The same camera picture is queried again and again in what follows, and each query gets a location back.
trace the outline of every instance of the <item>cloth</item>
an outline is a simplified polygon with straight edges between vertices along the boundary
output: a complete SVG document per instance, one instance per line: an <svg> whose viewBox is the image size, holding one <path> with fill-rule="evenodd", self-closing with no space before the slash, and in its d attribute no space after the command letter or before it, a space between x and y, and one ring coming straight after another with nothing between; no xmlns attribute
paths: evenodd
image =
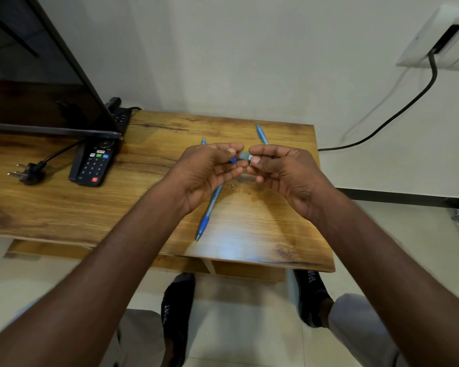
<svg viewBox="0 0 459 367"><path fill-rule="evenodd" d="M345 294L332 306L330 330L364 367L408 367L364 296Z"/></svg>
<svg viewBox="0 0 459 367"><path fill-rule="evenodd" d="M99 367L160 367L164 354L160 314L126 309Z"/></svg>

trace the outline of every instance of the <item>wood grain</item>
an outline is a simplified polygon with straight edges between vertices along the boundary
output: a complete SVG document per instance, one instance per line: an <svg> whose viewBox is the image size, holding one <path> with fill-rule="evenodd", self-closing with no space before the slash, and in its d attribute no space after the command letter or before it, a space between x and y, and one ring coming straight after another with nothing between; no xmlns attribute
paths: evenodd
<svg viewBox="0 0 459 367"><path fill-rule="evenodd" d="M7 250L7 253L82 260L91 251L91 248L82 246L14 240ZM221 276L259 279L267 282L285 281L285 272L283 268L223 261L213 261L213 265L217 268L215 274ZM196 257L158 255L151 266L153 268L171 271L209 274L208 268L206 268L202 259Z"/></svg>
<svg viewBox="0 0 459 367"><path fill-rule="evenodd" d="M0 235L95 246L158 182L185 148L208 142L258 144L255 121L139 111L128 126L104 185L68 181L73 150L52 160L48 177L25 186L7 176L16 163L37 162L71 139L0 135ZM309 150L318 161L314 127L258 122L271 143ZM268 266L334 271L333 254L318 230L278 193L242 175L223 187L202 239L194 241L207 202L186 216L161 254Z"/></svg>

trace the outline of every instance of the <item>small object in hand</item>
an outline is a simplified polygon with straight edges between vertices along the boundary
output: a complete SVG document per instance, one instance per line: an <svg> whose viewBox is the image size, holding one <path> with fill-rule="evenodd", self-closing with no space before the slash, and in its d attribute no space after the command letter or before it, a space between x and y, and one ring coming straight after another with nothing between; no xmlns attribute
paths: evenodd
<svg viewBox="0 0 459 367"><path fill-rule="evenodd" d="M240 160L247 160L250 161L253 156L247 152L240 152L239 158Z"/></svg>

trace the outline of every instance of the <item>leg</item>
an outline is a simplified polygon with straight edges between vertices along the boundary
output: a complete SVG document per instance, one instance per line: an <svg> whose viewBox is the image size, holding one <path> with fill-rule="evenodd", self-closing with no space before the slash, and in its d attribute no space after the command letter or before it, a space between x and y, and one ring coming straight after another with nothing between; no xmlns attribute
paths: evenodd
<svg viewBox="0 0 459 367"><path fill-rule="evenodd" d="M161 316L127 309L100 367L182 366L194 288L193 274L179 274L165 291Z"/></svg>
<svg viewBox="0 0 459 367"><path fill-rule="evenodd" d="M329 328L364 367L407 367L364 296L345 294L334 302L318 272L295 271L295 276L300 287L300 316L306 324Z"/></svg>

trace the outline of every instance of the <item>foot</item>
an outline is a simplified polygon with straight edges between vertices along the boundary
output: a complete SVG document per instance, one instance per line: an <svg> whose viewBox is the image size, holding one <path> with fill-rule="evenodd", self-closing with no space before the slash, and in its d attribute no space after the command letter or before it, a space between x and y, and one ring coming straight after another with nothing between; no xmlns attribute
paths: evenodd
<svg viewBox="0 0 459 367"><path fill-rule="evenodd" d="M317 271L294 269L299 285L299 315L304 323L313 328L324 327L320 318L320 306L331 297Z"/></svg>
<svg viewBox="0 0 459 367"><path fill-rule="evenodd" d="M173 343L170 367L181 367L185 362L190 310L194 301L195 276L182 273L165 290L161 302L161 323L165 339Z"/></svg>

